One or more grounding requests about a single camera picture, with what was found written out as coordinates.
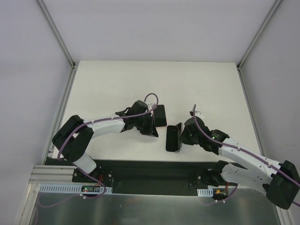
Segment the smartphone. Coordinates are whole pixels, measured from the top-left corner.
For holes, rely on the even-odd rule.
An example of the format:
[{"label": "smartphone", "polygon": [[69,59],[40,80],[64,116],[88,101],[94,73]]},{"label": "smartphone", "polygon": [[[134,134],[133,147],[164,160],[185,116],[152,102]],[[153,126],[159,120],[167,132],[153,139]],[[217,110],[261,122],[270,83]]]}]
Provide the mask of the smartphone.
[{"label": "smartphone", "polygon": [[167,137],[165,150],[169,152],[179,152],[182,148],[182,141],[179,139],[182,132],[182,123],[176,126],[167,127]]},{"label": "smartphone", "polygon": [[165,116],[165,106],[158,105],[153,111],[155,127],[157,128],[165,128],[167,126],[167,119]]}]

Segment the white table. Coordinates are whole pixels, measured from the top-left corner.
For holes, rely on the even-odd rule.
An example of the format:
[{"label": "white table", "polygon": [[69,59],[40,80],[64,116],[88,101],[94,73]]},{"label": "white table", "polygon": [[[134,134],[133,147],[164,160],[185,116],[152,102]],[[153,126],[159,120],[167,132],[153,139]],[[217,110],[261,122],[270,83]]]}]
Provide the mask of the white table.
[{"label": "white table", "polygon": [[[209,129],[222,130],[259,153],[234,63],[81,61],[62,124],[75,114],[84,119],[110,116],[143,100],[150,92],[165,105],[168,125],[184,123],[197,104]],[[157,131],[159,138],[141,135],[135,128],[101,136],[91,141],[87,153],[94,159],[111,160],[230,161],[198,145],[183,145],[179,153],[167,152],[166,128]]]}]

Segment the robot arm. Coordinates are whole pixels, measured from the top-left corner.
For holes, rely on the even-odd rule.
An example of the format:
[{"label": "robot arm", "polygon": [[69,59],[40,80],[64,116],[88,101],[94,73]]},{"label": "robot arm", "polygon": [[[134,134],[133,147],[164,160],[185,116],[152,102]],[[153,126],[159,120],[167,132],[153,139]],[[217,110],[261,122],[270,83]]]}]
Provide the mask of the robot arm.
[{"label": "robot arm", "polygon": [[[266,195],[272,203],[280,208],[288,209],[291,206],[299,191],[299,187],[279,174],[270,165],[288,174],[299,183],[300,178],[294,164],[289,161],[285,161],[282,164],[278,161],[258,155],[241,146],[239,142],[224,132],[220,130],[210,131],[200,118],[196,117],[196,122],[202,131],[210,138],[220,143],[237,146],[238,149],[215,143],[205,137],[196,126],[194,118],[190,118],[185,122],[185,128],[180,136],[184,144],[199,144],[204,150],[229,158],[243,166],[243,168],[241,168],[225,161],[218,161],[215,168],[201,174],[201,180],[204,183],[213,186],[218,186],[224,181],[241,184]],[[240,149],[249,151],[252,156]],[[258,158],[267,161],[268,165]]]},{"label": "robot arm", "polygon": [[[95,161],[85,152],[91,139],[109,133],[125,132],[127,130],[131,130],[133,127],[136,127],[142,135],[158,137],[153,115],[150,112],[147,113],[148,110],[148,105],[143,101],[138,100],[132,105],[132,107],[128,107],[123,111],[116,112],[115,114],[106,117],[122,117],[122,119],[111,119],[104,120],[101,123],[94,123],[93,120],[83,120],[78,115],[74,115],[53,137],[52,143],[57,149],[61,149],[67,137],[77,127],[87,124],[80,128],[71,137],[61,153],[65,160],[73,163],[86,174],[96,178],[100,173],[99,168]],[[144,115],[134,117],[134,115],[141,113],[144,113]]]}]

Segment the cable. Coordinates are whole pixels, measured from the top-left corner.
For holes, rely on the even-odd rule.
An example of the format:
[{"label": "cable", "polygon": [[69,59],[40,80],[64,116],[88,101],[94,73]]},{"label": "cable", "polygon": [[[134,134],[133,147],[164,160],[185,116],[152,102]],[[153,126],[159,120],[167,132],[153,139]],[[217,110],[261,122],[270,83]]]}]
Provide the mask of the cable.
[{"label": "cable", "polygon": [[86,126],[86,125],[89,125],[89,124],[92,124],[92,123],[99,123],[99,122],[103,122],[103,121],[107,121],[107,120],[121,120],[121,119],[127,119],[127,118],[133,118],[133,117],[139,117],[139,116],[144,116],[150,112],[152,112],[158,105],[158,96],[155,94],[155,93],[149,93],[148,95],[146,95],[145,97],[145,100],[147,99],[147,97],[149,97],[150,95],[154,95],[156,97],[156,103],[154,106],[152,106],[152,108],[144,113],[140,113],[140,114],[137,114],[137,115],[131,115],[131,116],[120,116],[120,117],[113,117],[113,118],[103,118],[103,119],[98,119],[98,120],[95,120],[94,122],[90,121],[90,122],[86,122],[86,123],[83,123],[81,125],[79,125],[78,127],[76,127],[72,133],[66,138],[65,142],[62,144],[59,152],[58,152],[58,155],[57,155],[57,159],[58,160],[63,160],[64,158],[61,158],[60,155],[62,153],[62,150],[65,148],[66,144],[68,143],[68,141],[71,139],[71,137],[73,136],[73,134],[75,134],[80,128]]},{"label": "cable", "polygon": [[238,186],[239,186],[239,184],[237,184],[237,185],[235,186],[234,190],[229,194],[229,196],[228,196],[227,198],[223,199],[223,200],[214,201],[214,202],[211,202],[211,203],[208,203],[208,204],[204,204],[204,203],[202,203],[201,201],[199,201],[199,202],[201,203],[201,205],[204,205],[204,206],[211,206],[211,205],[214,204],[214,203],[225,203],[227,200],[229,200],[229,199],[232,197],[232,195],[233,195],[233,194],[235,193],[235,191],[238,189]]},{"label": "cable", "polygon": [[196,118],[196,105],[194,105],[194,108],[193,108],[193,118],[194,118],[194,121],[196,123],[196,126],[197,128],[201,131],[201,133],[206,137],[208,138],[209,140],[211,140],[212,142],[214,143],[217,143],[217,144],[220,144],[220,145],[224,145],[224,146],[227,146],[227,147],[230,147],[230,148],[234,148],[236,150],[240,150],[242,152],[245,152],[247,153],[248,155],[251,155],[252,157],[256,158],[257,160],[263,162],[264,164],[266,164],[268,167],[274,169],[275,171],[277,171],[278,173],[280,173],[281,175],[283,175],[285,178],[287,178],[290,182],[292,182],[293,184],[295,184],[296,186],[300,187],[300,184],[295,181],[294,179],[292,179],[291,177],[289,177],[288,175],[286,175],[284,172],[282,172],[281,170],[277,169],[275,166],[273,166],[272,164],[269,164],[267,161],[265,161],[264,159],[260,158],[259,156],[255,155],[254,153],[246,150],[246,149],[243,149],[243,148],[239,148],[235,145],[231,145],[231,144],[227,144],[227,143],[223,143],[223,142],[219,142],[215,139],[212,139],[211,137],[209,137],[200,127],[200,125],[198,124],[197,122],[197,118]]}]

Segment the purple cable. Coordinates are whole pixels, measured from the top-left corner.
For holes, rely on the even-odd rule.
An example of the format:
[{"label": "purple cable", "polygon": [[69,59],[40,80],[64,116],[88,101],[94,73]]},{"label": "purple cable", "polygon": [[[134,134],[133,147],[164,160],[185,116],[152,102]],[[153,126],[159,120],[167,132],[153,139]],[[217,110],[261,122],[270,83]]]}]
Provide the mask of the purple cable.
[{"label": "purple cable", "polygon": [[264,159],[260,158],[259,156],[255,155],[254,153],[246,150],[246,149],[243,149],[243,148],[239,148],[235,145],[231,145],[231,144],[227,144],[227,143],[223,143],[223,142],[219,142],[215,139],[212,139],[211,137],[209,137],[202,129],[201,127],[199,126],[198,122],[197,122],[197,118],[196,118],[196,105],[194,105],[194,108],[193,108],[193,118],[194,118],[194,121],[195,121],[195,124],[196,126],[198,127],[198,129],[201,131],[201,133],[206,137],[208,138],[209,140],[211,140],[212,142],[215,142],[217,144],[220,144],[220,145],[224,145],[224,146],[227,146],[227,147],[230,147],[230,148],[234,148],[234,149],[237,149],[237,150],[240,150],[242,152],[245,152],[247,153],[248,155],[251,155],[252,157],[258,159],[259,161],[263,162],[264,164],[268,165],[269,167],[271,167],[272,169],[274,169],[275,171],[277,171],[278,173],[280,173],[281,175],[283,175],[285,178],[287,178],[290,182],[292,182],[293,184],[295,184],[296,186],[300,187],[300,184],[295,181],[294,179],[292,179],[291,177],[289,177],[288,175],[286,175],[284,172],[282,172],[281,170],[277,169],[275,166],[273,165],[269,165],[269,163],[267,161],[265,161]]},{"label": "purple cable", "polygon": [[229,194],[229,196],[223,200],[218,200],[218,201],[214,201],[214,202],[211,202],[211,203],[208,203],[208,204],[204,204],[202,203],[201,201],[199,201],[201,203],[201,205],[204,205],[204,206],[211,206],[212,204],[214,203],[224,203],[226,202],[228,199],[231,198],[231,196],[234,194],[234,192],[238,189],[238,184],[235,186],[234,190]]},{"label": "purple cable", "polygon": [[99,122],[107,121],[107,120],[121,120],[121,119],[127,119],[127,118],[132,118],[132,117],[139,117],[139,116],[143,116],[143,115],[146,115],[146,114],[152,112],[157,107],[157,105],[158,105],[158,96],[155,93],[149,93],[148,95],[146,95],[144,101],[146,101],[147,97],[150,96],[150,95],[154,95],[156,97],[156,104],[152,107],[152,109],[148,110],[147,112],[140,113],[140,114],[137,114],[137,115],[131,115],[131,116],[121,116],[121,117],[98,119],[98,120],[95,120],[94,122],[92,122],[92,121],[86,122],[86,123],[83,123],[83,124],[79,125],[78,127],[76,127],[72,131],[72,133],[67,137],[67,139],[65,140],[65,142],[62,144],[62,146],[60,148],[60,151],[58,152],[57,159],[58,160],[63,160],[63,158],[60,158],[62,150],[64,149],[64,147],[66,146],[66,144],[68,143],[68,141],[71,139],[71,137],[73,136],[73,134],[75,134],[77,132],[77,130],[79,130],[80,128],[82,128],[82,127],[84,127],[86,125],[89,125],[89,124],[92,124],[92,123],[99,123]]}]

